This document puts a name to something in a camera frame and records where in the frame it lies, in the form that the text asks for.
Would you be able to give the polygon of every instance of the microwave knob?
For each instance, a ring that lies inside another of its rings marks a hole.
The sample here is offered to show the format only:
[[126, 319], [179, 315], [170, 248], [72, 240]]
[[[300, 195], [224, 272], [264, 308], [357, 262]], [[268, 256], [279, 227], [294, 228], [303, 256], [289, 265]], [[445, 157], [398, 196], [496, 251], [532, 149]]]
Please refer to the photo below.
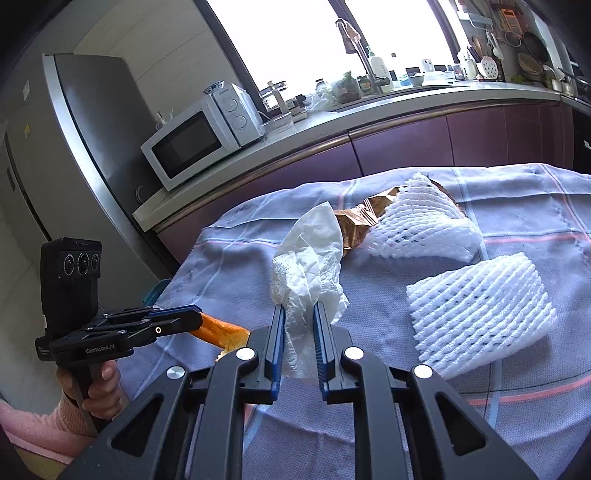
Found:
[[234, 128], [244, 128], [246, 126], [246, 117], [242, 115], [232, 118], [232, 126]]
[[236, 108], [238, 108], [238, 102], [233, 98], [229, 98], [223, 101], [223, 107], [226, 109], [226, 111], [233, 112], [236, 110]]

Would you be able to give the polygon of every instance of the hand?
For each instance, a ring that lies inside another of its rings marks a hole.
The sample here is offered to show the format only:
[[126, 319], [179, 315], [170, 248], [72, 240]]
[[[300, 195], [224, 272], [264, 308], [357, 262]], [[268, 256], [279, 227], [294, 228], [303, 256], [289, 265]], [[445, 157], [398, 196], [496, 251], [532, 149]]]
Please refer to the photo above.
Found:
[[[56, 374], [64, 393], [70, 398], [76, 398], [72, 375], [69, 371], [58, 368]], [[90, 398], [82, 403], [82, 408], [99, 419], [112, 420], [125, 406], [123, 392], [119, 385], [121, 374], [114, 360], [104, 362], [100, 366], [100, 374], [102, 380], [95, 380], [91, 383], [88, 388]]]

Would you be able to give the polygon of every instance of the window frame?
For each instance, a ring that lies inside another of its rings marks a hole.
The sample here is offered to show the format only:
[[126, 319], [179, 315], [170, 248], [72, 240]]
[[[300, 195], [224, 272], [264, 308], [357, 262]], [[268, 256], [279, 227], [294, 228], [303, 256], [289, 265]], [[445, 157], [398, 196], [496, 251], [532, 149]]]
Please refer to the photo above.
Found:
[[[361, 35], [361, 44], [363, 45], [364, 49], [367, 49], [368, 42], [363, 35], [363, 31], [355, 17], [351, 13], [351, 10], [346, 4], [346, 0], [326, 0], [330, 6], [335, 11], [335, 14], [349, 22], [357, 32]], [[428, 5], [431, 7], [433, 14], [435, 15], [435, 19], [437, 23], [439, 23], [439, 27], [443, 32], [443, 36], [447, 41], [447, 45], [449, 46], [450, 52], [452, 54], [452, 59], [456, 63], [460, 63], [457, 53], [460, 50], [460, 44], [456, 38], [456, 35], [452, 29], [452, 25], [447, 18], [447, 15], [443, 11], [443, 7], [439, 3], [439, 0], [426, 0]], [[262, 101], [259, 95], [259, 89], [256, 86], [254, 79], [252, 78], [251, 73], [249, 72], [246, 64], [242, 60], [242, 57], [238, 53], [232, 39], [226, 32], [226, 29], [220, 22], [219, 18], [213, 11], [213, 8], [209, 4], [207, 0], [193, 0], [193, 3], [201, 13], [205, 23], [211, 29], [213, 36], [216, 38], [217, 42], [219, 43], [222, 51], [224, 52], [226, 58], [230, 62], [230, 65], [234, 69], [236, 73], [236, 77], [242, 84], [242, 87], [246, 90], [246, 92], [251, 96], [253, 103], [255, 104], [257, 110], [262, 113], [268, 113], [267, 108], [265, 107], [265, 103]]]

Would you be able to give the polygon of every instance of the gold foil wrapper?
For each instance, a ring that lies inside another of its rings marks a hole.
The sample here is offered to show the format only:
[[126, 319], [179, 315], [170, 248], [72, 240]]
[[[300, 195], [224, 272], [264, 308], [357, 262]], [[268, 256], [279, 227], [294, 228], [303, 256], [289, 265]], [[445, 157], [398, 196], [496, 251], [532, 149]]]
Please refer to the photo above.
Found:
[[[434, 180], [431, 180], [431, 182], [447, 195], [464, 215], [466, 214], [441, 184]], [[396, 201], [396, 195], [399, 191], [400, 187], [393, 187], [365, 199], [363, 203], [351, 209], [335, 210], [336, 219], [343, 234], [343, 257], [363, 242], [369, 229], [378, 223], [378, 219], [386, 211], [386, 207]]]

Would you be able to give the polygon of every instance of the kitchen counter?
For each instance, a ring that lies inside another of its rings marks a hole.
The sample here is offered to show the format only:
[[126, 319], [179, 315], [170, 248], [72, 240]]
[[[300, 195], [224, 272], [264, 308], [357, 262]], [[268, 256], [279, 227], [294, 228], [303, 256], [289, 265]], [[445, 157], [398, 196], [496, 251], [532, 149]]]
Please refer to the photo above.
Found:
[[386, 119], [452, 105], [495, 100], [565, 100], [559, 93], [540, 87], [499, 82], [460, 82], [453, 87], [410, 93], [354, 106], [341, 112], [316, 112], [292, 128], [270, 134], [244, 150], [217, 162], [181, 186], [162, 188], [134, 213], [144, 231], [150, 230], [195, 200], [250, 170], [289, 153]]

